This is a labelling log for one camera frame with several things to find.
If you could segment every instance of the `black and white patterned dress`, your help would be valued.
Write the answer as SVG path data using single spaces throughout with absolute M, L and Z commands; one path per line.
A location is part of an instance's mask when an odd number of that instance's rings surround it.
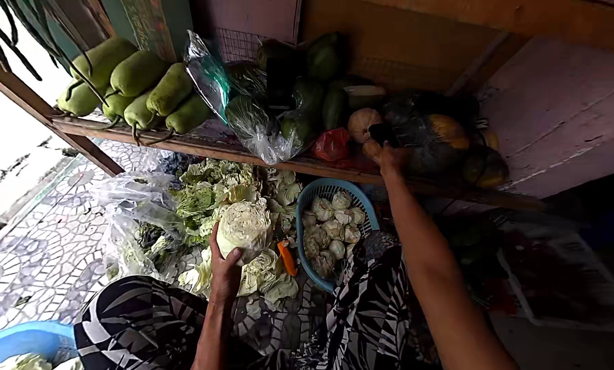
M 207 302 L 148 276 L 113 282 L 74 326 L 86 370 L 188 370 Z M 237 338 L 230 369 L 398 369 L 439 367 L 433 339 L 389 234 L 372 233 L 346 261 L 325 322 L 299 349 L 266 357 Z

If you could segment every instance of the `papaya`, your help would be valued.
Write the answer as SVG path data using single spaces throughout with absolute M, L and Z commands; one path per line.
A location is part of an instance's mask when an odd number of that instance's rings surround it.
M 292 95 L 296 103 L 296 109 L 312 115 L 321 112 L 325 89 L 317 80 L 312 78 L 299 78 L 293 86 Z
M 147 109 L 159 116 L 172 113 L 192 91 L 192 80 L 183 63 L 174 63 L 147 98 Z
M 323 126 L 325 130 L 343 127 L 348 122 L 348 95 L 342 88 L 329 89 L 323 100 Z
M 140 50 L 115 67 L 110 76 L 110 85 L 119 95 L 138 96 L 158 82 L 166 68 L 167 64 L 154 53 Z
M 87 84 L 77 84 L 77 82 L 79 80 L 72 80 L 60 94 L 56 103 L 58 103 L 58 108 L 65 113 L 77 117 L 87 116 L 97 108 L 100 100 Z
M 307 48 L 307 75 L 327 81 L 344 68 L 346 42 L 338 32 L 331 32 L 316 39 Z
M 89 62 L 85 55 L 81 54 L 74 58 L 72 63 L 93 85 L 101 88 L 110 83 L 110 75 L 115 67 L 137 50 L 126 38 L 114 36 L 85 52 Z M 81 80 L 76 71 L 71 69 L 71 72 L 73 78 Z
M 257 50 L 257 64 L 262 71 L 266 71 L 268 59 L 297 60 L 298 55 L 294 47 L 276 39 L 266 39 Z
M 204 123 L 211 114 L 211 108 L 204 103 L 204 99 L 199 94 L 192 93 L 176 111 L 167 116 L 165 125 L 168 130 L 183 135 Z
M 109 87 L 105 94 L 108 96 L 113 92 L 113 88 Z M 113 94 L 105 98 L 106 103 L 108 105 L 104 105 L 102 110 L 104 111 L 104 115 L 108 117 L 111 122 L 116 122 L 120 119 L 124 118 L 124 110 L 131 104 L 136 98 L 135 97 L 125 97 L 119 94 Z

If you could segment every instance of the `wooden beam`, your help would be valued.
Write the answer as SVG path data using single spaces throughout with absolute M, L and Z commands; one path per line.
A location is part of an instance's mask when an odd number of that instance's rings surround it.
M 54 115 L 54 109 L 15 74 L 3 71 L 1 66 L 0 91 L 110 176 L 124 172 L 122 167 L 116 164 L 111 157 L 107 156 L 87 137 L 77 134 L 66 134 L 56 129 L 50 120 L 50 117 Z
M 614 51 L 614 7 L 580 0 L 364 0 L 527 36 Z
M 53 124 L 58 130 L 66 133 L 91 135 L 96 138 L 135 144 L 130 135 L 128 126 L 125 128 L 113 128 L 108 130 L 92 130 L 91 128 L 102 126 L 103 123 L 89 121 L 87 119 L 72 118 L 56 118 L 53 120 Z M 165 132 L 143 131 L 139 132 L 139 135 L 144 143 L 145 141 L 163 137 Z M 195 156 L 227 159 L 229 161 L 251 163 L 268 167 L 268 164 L 252 155 L 236 140 L 235 142 L 229 142 L 222 138 L 206 138 L 205 135 L 201 133 L 176 136 L 173 139 L 152 145 L 152 147 L 171 151 L 181 151 Z M 352 182 L 384 185 L 384 180 L 377 171 L 375 165 L 370 168 L 363 165 L 338 166 L 336 163 L 299 156 L 290 161 L 275 164 L 273 167 L 315 176 L 341 178 L 342 180 Z M 408 179 L 408 185 L 410 189 L 419 194 L 428 194 L 451 199 L 459 198 L 466 201 L 511 209 L 533 209 L 541 211 L 545 208 L 544 203 L 537 198 L 499 192 L 494 189 L 472 188 L 461 190 L 459 184 L 442 184 L 426 178 L 410 178 Z

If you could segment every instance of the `wire mesh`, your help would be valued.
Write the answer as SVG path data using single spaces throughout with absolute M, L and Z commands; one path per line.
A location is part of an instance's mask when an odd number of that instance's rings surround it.
M 217 37 L 220 44 L 220 53 L 225 63 L 256 61 L 259 45 L 267 39 L 261 35 L 226 28 L 217 29 Z

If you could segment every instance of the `blue plastic basket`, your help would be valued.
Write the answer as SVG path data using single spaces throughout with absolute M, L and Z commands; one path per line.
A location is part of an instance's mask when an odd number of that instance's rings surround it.
M 314 197 L 319 196 L 320 198 L 325 198 L 331 201 L 335 193 L 341 191 L 347 191 L 350 194 L 350 197 L 352 198 L 351 207 L 359 207 L 366 213 L 366 219 L 360 226 L 361 236 L 367 236 L 372 230 L 379 230 L 380 224 L 375 216 L 375 211 L 373 211 L 371 201 L 368 200 L 364 192 L 349 181 L 337 180 L 335 178 L 319 178 L 318 180 L 311 182 L 311 184 L 307 185 L 307 187 L 302 190 L 300 196 L 298 197 L 298 206 L 296 207 L 298 255 L 302 261 L 302 266 L 307 272 L 307 275 L 316 283 L 316 285 L 330 293 L 334 293 L 335 291 L 335 285 L 333 282 L 321 278 L 319 274 L 311 268 L 311 263 L 305 256 L 304 245 L 302 243 L 302 236 L 304 234 L 304 227 L 302 226 L 302 212 L 304 209 L 309 209 L 311 207 L 311 201 L 313 201 Z
M 30 321 L 0 331 L 0 363 L 28 353 L 40 354 L 54 366 L 78 356 L 72 325 Z

